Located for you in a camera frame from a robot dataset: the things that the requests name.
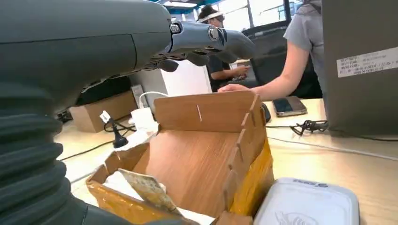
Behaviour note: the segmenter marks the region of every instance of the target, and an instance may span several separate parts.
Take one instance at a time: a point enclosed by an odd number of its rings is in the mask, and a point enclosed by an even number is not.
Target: open cardboard box
[[[154,176],[180,208],[253,216],[274,179],[260,99],[249,91],[159,98],[150,143],[113,152],[86,184],[101,208],[136,224],[178,218],[102,185],[118,168]]]

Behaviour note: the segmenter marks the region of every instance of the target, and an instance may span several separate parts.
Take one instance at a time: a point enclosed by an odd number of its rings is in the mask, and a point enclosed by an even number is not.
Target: woman's arm
[[[300,83],[303,72],[308,61],[309,51],[304,50],[292,42],[287,42],[287,56],[283,71],[279,77],[273,81],[251,90],[260,95],[262,101],[269,101],[276,98],[282,98],[291,94]],[[229,84],[220,88],[219,92],[248,90],[248,88]]]

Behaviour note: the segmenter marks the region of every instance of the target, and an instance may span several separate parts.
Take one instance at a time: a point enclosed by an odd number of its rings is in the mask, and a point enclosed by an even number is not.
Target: woman's hand
[[[237,90],[250,90],[250,88],[247,88],[240,84],[228,84],[227,86],[220,88],[218,92],[237,91]]]

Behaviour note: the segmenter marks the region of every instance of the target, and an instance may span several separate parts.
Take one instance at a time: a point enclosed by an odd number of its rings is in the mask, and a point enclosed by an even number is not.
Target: desk
[[[308,114],[278,118],[271,102],[270,126],[293,125],[305,120],[324,120],[321,99],[303,100]],[[398,157],[398,143],[357,138],[332,137],[327,132],[299,137],[290,129],[267,128],[267,136],[324,146],[362,150]],[[340,185],[353,191],[360,203],[361,225],[398,224],[398,162],[357,154],[327,151],[325,148],[269,139],[274,158],[274,176]]]

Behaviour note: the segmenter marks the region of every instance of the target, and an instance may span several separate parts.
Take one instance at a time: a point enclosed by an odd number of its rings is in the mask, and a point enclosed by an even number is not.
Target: person
[[[211,24],[215,27],[223,28],[224,16],[221,12],[213,9],[211,5],[203,7],[198,15],[198,22]],[[207,69],[209,71],[209,80],[213,92],[225,85],[227,82],[232,81],[235,77],[244,78],[247,75],[249,66],[239,66],[231,69],[228,63],[218,59],[216,56],[209,56]]]
[[[251,90],[258,94],[263,101],[288,96],[297,88],[310,54],[325,99],[327,90],[323,63],[321,0],[305,0],[293,16],[284,37],[287,40],[287,55],[279,77],[252,89],[239,84],[229,84],[218,91]]]

